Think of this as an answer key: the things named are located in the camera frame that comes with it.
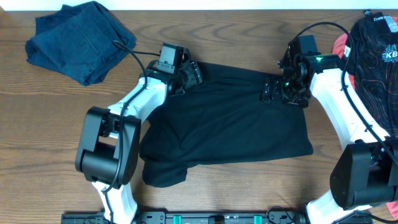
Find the plain black t-shirt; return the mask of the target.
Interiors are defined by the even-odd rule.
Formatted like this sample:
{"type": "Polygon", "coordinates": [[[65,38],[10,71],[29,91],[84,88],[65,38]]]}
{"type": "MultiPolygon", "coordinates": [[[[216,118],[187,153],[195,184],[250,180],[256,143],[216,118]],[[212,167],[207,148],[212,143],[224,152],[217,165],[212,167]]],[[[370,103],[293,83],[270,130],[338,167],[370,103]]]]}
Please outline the plain black t-shirt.
{"type": "Polygon", "coordinates": [[[197,165],[313,153],[303,109],[281,100],[281,76],[205,62],[199,68],[201,84],[167,98],[148,117],[139,153],[145,184],[179,184],[197,165]]]}

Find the navy blue garment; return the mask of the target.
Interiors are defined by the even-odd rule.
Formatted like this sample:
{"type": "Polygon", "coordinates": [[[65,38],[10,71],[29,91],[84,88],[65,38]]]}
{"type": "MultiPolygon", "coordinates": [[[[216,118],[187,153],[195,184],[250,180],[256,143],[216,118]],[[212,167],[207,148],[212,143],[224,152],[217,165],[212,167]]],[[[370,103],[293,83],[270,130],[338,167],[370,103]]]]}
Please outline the navy blue garment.
{"type": "Polygon", "coordinates": [[[70,77],[83,86],[102,82],[136,37],[107,8],[96,1],[61,10],[35,20],[35,35],[25,44],[27,62],[70,77]]]}

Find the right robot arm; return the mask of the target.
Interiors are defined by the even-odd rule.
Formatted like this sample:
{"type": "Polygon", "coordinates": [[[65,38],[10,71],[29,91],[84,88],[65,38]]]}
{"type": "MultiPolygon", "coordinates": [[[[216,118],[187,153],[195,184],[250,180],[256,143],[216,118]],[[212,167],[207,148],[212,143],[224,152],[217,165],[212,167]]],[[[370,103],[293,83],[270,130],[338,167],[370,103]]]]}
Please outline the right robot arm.
{"type": "Polygon", "coordinates": [[[284,74],[282,101],[307,106],[315,97],[331,121],[343,150],[329,190],[307,203],[289,223],[371,223],[367,210],[397,201],[397,140],[377,124],[355,93],[339,56],[294,54],[278,63],[284,74]]]}

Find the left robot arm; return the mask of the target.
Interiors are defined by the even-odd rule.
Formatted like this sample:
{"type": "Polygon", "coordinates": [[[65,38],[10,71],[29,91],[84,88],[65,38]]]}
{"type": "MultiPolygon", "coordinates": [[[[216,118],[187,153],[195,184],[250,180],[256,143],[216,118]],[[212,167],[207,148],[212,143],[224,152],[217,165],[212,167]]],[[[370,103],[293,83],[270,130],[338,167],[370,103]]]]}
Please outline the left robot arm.
{"type": "Polygon", "coordinates": [[[98,191],[108,223],[134,223],[137,217],[130,181],[142,123],[168,97],[182,95],[203,81],[196,61],[186,60],[175,73],[170,70],[165,63],[152,63],[124,98],[107,108],[93,106],[86,113],[75,168],[98,191]]]}

